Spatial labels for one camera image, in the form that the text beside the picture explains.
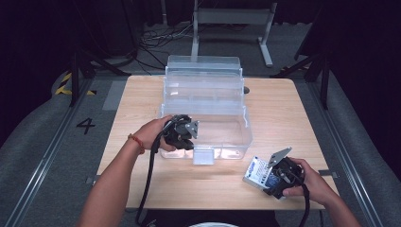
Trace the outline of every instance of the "clear plastic container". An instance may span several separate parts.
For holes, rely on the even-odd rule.
[[[244,79],[239,58],[170,56],[164,80],[160,116],[188,114],[199,120],[194,150],[160,150],[165,158],[241,159],[253,136],[244,105]]]

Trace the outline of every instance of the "gray floor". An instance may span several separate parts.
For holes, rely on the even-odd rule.
[[[268,41],[274,64],[272,68],[264,65],[256,44],[260,27],[250,26],[240,31],[229,28],[205,29],[200,34],[200,55],[238,56],[245,77],[267,78],[278,73],[283,66],[296,62],[293,56],[309,26],[283,25],[272,28]],[[183,37],[149,51],[166,64],[168,55],[190,55],[191,44],[191,37]],[[140,51],[138,59],[163,68],[147,51]],[[156,76],[164,73],[161,69],[141,66],[138,62],[121,69],[133,75]],[[398,216],[401,213],[401,196],[397,192],[401,184],[381,159],[335,77],[331,75],[329,83],[329,110],[323,111],[315,97],[319,82],[305,83],[302,75],[303,72],[296,72],[291,78],[330,170],[339,175],[335,182],[340,195],[355,212],[362,226],[398,226],[401,220]],[[59,76],[54,86],[49,88],[53,94],[62,77]],[[92,80],[81,79],[81,84],[96,91],[95,96],[81,96],[77,105],[69,108],[70,96],[54,95],[21,122],[0,149],[0,225],[6,225],[10,217],[15,217],[12,216],[14,208],[30,177],[34,175],[35,168],[47,161],[48,155],[44,155],[49,150],[55,154],[50,168],[44,172],[44,180],[39,182],[40,187],[31,200],[25,206],[19,206],[23,209],[15,211],[21,216],[9,220],[9,223],[20,226],[74,225],[91,188],[86,183],[87,178],[96,175],[126,79],[99,71]],[[70,121],[63,124],[63,119],[68,117]],[[84,134],[85,129],[77,127],[77,124],[87,118],[93,119],[95,126]],[[65,126],[65,130],[61,130],[60,126]],[[50,147],[55,140],[57,146]],[[352,161],[351,172],[349,165],[343,161],[344,149]],[[362,185],[355,185],[355,178]],[[297,226],[303,213],[276,211],[276,217],[282,226]],[[127,212],[120,226],[135,226],[134,217],[135,212]],[[332,226],[325,211],[323,219],[324,226]],[[306,226],[320,226],[318,211],[311,211]]]

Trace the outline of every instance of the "person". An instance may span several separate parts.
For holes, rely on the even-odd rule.
[[[126,208],[133,166],[141,152],[151,148],[153,140],[171,117],[169,115],[153,119],[129,136],[89,193],[77,226],[118,226]],[[166,144],[163,137],[161,148],[167,151],[175,150],[173,146]],[[319,173],[303,159],[291,160],[304,170],[310,199],[325,207],[334,226],[360,226],[346,203]],[[286,197],[304,194],[301,186],[287,188],[283,193]]]

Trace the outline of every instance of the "red bracelet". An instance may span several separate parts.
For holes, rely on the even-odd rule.
[[[138,139],[138,137],[134,136],[133,134],[129,134],[128,138],[133,139],[136,143],[139,144],[139,147],[141,147],[141,151],[139,152],[139,154],[145,153],[144,143],[140,139]]]

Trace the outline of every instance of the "finger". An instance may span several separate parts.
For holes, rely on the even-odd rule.
[[[283,190],[283,195],[285,197],[303,196],[304,190],[302,189],[301,186],[286,188]]]
[[[167,115],[167,116],[162,117],[161,120],[165,123],[165,122],[171,120],[172,117],[173,117],[172,115]]]
[[[165,138],[162,137],[160,147],[165,151],[174,151],[176,148],[172,145],[168,145],[165,141]]]
[[[301,165],[302,169],[304,171],[309,171],[311,169],[309,163],[305,159],[297,159],[297,158],[290,158],[288,157],[292,162],[294,162],[297,165]]]

